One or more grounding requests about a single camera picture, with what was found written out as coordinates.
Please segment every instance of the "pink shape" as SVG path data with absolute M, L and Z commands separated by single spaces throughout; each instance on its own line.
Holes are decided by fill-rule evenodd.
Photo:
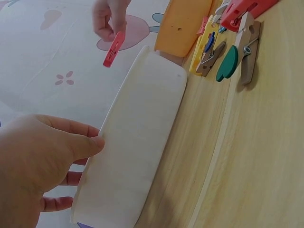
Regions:
M 204 17 L 203 18 L 203 22 L 202 22 L 202 24 L 201 24 L 201 27 L 200 27 L 200 29 L 198 30 L 198 32 L 197 32 L 197 34 L 196 35 L 203 35 L 204 34 L 204 31 L 205 31 L 205 27 L 206 27 L 206 24 L 207 24 L 207 22 L 208 22 L 208 17 Z
M 74 85 L 74 81 L 72 80 L 67 80 L 66 83 L 68 83 L 69 85 Z
M 69 71 L 67 74 L 66 74 L 66 77 L 71 77 L 73 74 L 73 71 Z
M 50 9 L 44 14 L 44 21 L 42 22 L 40 29 L 45 30 L 51 27 L 62 15 L 62 13 L 56 9 Z
M 56 81 L 56 82 L 55 82 L 55 85 L 60 85 L 61 83 L 63 83 L 63 81 L 62 81 L 62 80 L 60 80 L 60 81 Z
M 149 26 L 145 20 L 132 15 L 126 15 L 126 21 L 125 40 L 119 49 L 120 51 L 132 48 L 145 39 L 150 33 Z M 111 44 L 111 42 L 104 42 L 101 39 L 98 41 L 97 47 L 102 51 L 108 51 Z
M 3 7 L 9 3 L 10 1 L 0 1 L 0 11 L 3 9 Z
M 63 76 L 62 75 L 57 75 L 56 76 L 58 79 L 62 80 L 63 79 Z

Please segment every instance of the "hand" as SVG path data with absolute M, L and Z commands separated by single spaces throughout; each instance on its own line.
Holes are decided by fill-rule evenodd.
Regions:
M 113 41 L 116 34 L 125 32 L 125 15 L 131 0 L 96 0 L 93 6 L 94 31 L 104 41 Z M 113 28 L 109 25 L 112 16 Z
M 85 165 L 104 141 L 98 129 L 75 121 L 31 115 L 0 129 L 0 227 L 34 228 L 40 212 L 71 207 L 72 197 L 47 198 L 57 185 L 79 183 L 72 163 Z

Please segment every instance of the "blue clothespin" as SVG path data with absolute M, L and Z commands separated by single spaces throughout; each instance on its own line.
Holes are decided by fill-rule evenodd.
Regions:
M 210 50 L 210 48 L 213 47 L 213 43 L 215 41 L 215 37 L 214 36 L 215 36 L 215 32 L 210 33 L 209 40 L 208 40 L 207 44 L 205 45 L 205 49 L 204 49 L 205 53 L 208 52 Z
M 227 29 L 224 26 L 220 26 L 218 33 L 222 34 L 225 31 L 227 31 Z

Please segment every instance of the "fingernail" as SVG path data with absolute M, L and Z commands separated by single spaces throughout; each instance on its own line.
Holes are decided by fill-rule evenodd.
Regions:
M 98 147 L 103 148 L 105 146 L 105 141 L 101 136 L 95 136 L 91 139 L 97 144 Z

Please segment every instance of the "finger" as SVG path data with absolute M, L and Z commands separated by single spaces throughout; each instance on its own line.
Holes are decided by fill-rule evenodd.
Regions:
M 72 203 L 73 198 L 69 196 L 59 198 L 43 197 L 40 200 L 41 211 L 43 212 L 64 210 L 70 208 Z
M 63 186 L 78 186 L 81 175 L 82 175 L 82 172 L 71 172 L 71 171 L 69 171 L 60 185 L 63 185 Z
M 99 130 L 97 128 L 94 128 L 92 126 L 77 121 L 49 116 L 49 115 L 36 115 L 36 117 L 42 123 L 64 132 L 81 134 L 87 137 L 95 137 L 99 133 Z
M 93 7 L 93 28 L 94 32 L 105 42 L 114 39 L 113 30 L 109 25 L 110 16 L 111 11 L 109 7 L 97 1 Z
M 76 165 L 86 165 L 87 162 L 87 158 L 83 158 L 83 159 L 79 159 L 77 161 L 74 162 L 74 164 Z
M 113 31 L 115 35 L 118 32 L 125 32 L 125 16 L 127 6 L 128 5 L 126 1 L 109 1 L 109 7 L 112 14 Z
M 101 136 L 88 138 L 79 134 L 69 134 L 65 142 L 73 156 L 73 161 L 92 157 L 98 154 L 105 146 Z

